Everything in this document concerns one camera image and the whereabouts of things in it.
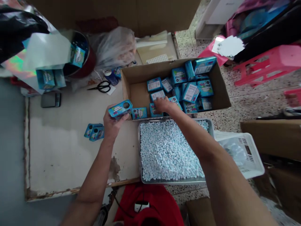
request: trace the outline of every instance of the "brown cardboard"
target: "brown cardboard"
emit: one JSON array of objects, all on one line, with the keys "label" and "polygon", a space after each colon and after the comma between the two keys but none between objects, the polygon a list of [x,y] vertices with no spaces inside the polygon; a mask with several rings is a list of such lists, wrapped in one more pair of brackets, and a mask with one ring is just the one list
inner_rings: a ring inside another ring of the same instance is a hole
[{"label": "brown cardboard", "polygon": [[[172,62],[161,62],[136,67],[123,68],[121,70],[121,81],[123,87],[123,98],[130,99],[134,108],[146,107],[148,119],[150,117],[150,93],[147,91],[146,82],[150,79],[160,77],[161,79],[171,76],[171,69],[183,67],[184,63],[191,59],[181,59]],[[215,64],[209,74],[214,96],[212,97],[212,110],[231,107],[226,85],[221,75],[218,64]]]},{"label": "brown cardboard", "polygon": [[186,30],[200,0],[29,0],[57,29],[74,29],[76,21],[113,16],[136,37]]},{"label": "brown cardboard", "polygon": [[301,168],[270,168],[269,173],[275,184],[283,211],[295,221],[301,223]]},{"label": "brown cardboard", "polygon": [[253,178],[260,196],[266,197],[275,203],[278,203],[276,189],[271,184],[268,168],[265,167],[264,175]]},{"label": "brown cardboard", "polygon": [[301,161],[301,120],[251,120],[241,130],[252,135],[259,153]]},{"label": "brown cardboard", "polygon": [[208,197],[185,203],[191,226],[216,226]]}]

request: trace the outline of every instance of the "black plastic bag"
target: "black plastic bag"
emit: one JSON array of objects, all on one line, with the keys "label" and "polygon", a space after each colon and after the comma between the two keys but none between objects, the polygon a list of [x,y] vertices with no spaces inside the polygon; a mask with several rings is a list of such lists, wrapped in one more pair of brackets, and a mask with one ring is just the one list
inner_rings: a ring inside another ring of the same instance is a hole
[{"label": "black plastic bag", "polygon": [[49,34],[40,17],[19,9],[0,8],[0,63],[22,51],[22,41],[37,32]]}]

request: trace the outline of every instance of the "hand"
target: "hand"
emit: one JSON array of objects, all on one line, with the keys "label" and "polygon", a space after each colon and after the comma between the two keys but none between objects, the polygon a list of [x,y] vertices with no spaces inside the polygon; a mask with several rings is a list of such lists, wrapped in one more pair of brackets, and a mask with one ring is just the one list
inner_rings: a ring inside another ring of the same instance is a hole
[{"label": "hand", "polygon": [[124,123],[125,120],[128,119],[129,114],[126,114],[121,117],[121,119],[116,120],[112,118],[108,112],[108,109],[110,107],[115,106],[116,104],[109,105],[107,107],[106,114],[103,117],[103,125],[104,125],[104,138],[111,138],[116,139],[119,129],[121,128],[121,125]]},{"label": "hand", "polygon": [[170,102],[167,96],[164,99],[157,97],[157,100],[154,100],[154,104],[158,112],[168,113],[169,110],[178,107],[176,103]]}]

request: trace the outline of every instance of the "black wire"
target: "black wire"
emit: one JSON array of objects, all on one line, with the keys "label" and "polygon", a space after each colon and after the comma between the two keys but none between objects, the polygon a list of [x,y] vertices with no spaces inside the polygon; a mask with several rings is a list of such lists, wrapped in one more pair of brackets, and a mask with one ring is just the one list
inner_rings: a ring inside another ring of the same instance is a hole
[{"label": "black wire", "polygon": [[[114,192],[112,192],[112,195],[114,196],[114,199],[116,200],[116,203],[117,203],[117,205],[119,206],[119,208],[120,208],[120,209],[121,209],[128,217],[134,218],[134,217],[131,216],[129,213],[127,213],[126,211],[124,211],[124,209],[120,206],[118,200],[116,199],[116,196],[115,196]],[[143,196],[142,199],[143,199],[143,202],[144,202],[144,189],[143,189],[143,185],[142,185],[142,196]]]}]

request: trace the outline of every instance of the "red bucket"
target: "red bucket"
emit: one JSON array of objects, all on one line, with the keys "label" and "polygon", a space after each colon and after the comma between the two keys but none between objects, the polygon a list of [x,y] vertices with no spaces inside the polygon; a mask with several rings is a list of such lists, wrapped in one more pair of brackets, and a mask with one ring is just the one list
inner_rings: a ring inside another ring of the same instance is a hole
[{"label": "red bucket", "polygon": [[65,64],[63,68],[64,76],[70,78],[83,78],[91,74],[93,69],[95,68],[96,64],[96,55],[93,52],[89,40],[85,35],[80,33],[79,31],[74,31],[74,38],[72,42],[84,42],[87,43],[88,46],[88,54],[87,57],[84,59],[82,67],[79,68],[72,64]]}]

